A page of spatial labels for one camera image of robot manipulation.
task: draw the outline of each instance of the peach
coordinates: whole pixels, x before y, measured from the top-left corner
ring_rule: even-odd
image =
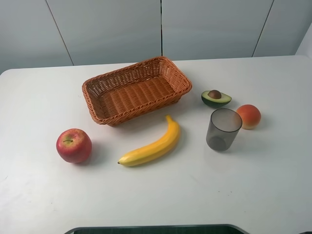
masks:
[[[242,105],[236,110],[236,112],[243,120],[243,129],[253,129],[259,124],[261,120],[260,111],[253,105]]]

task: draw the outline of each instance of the yellow banana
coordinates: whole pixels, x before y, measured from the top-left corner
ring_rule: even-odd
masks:
[[[166,119],[168,130],[162,138],[152,144],[126,153],[119,159],[118,163],[127,167],[137,166],[159,158],[174,148],[180,138],[180,126],[172,120],[171,116],[166,116]]]

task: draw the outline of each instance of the red apple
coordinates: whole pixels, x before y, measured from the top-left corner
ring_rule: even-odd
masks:
[[[92,142],[82,130],[72,128],[63,132],[57,140],[58,154],[66,161],[83,162],[91,154]]]
[[[243,129],[253,129],[261,120],[260,111],[253,105],[243,105],[239,107],[236,112],[243,120]]]

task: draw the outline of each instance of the orange wicker basket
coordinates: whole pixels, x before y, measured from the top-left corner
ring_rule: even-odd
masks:
[[[166,57],[99,75],[82,85],[92,119],[109,126],[174,104],[191,88],[191,82]]]

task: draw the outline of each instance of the gray translucent cup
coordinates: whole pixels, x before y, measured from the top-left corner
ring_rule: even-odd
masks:
[[[226,108],[215,110],[210,117],[207,144],[216,151],[229,149],[242,124],[241,117],[235,111]]]

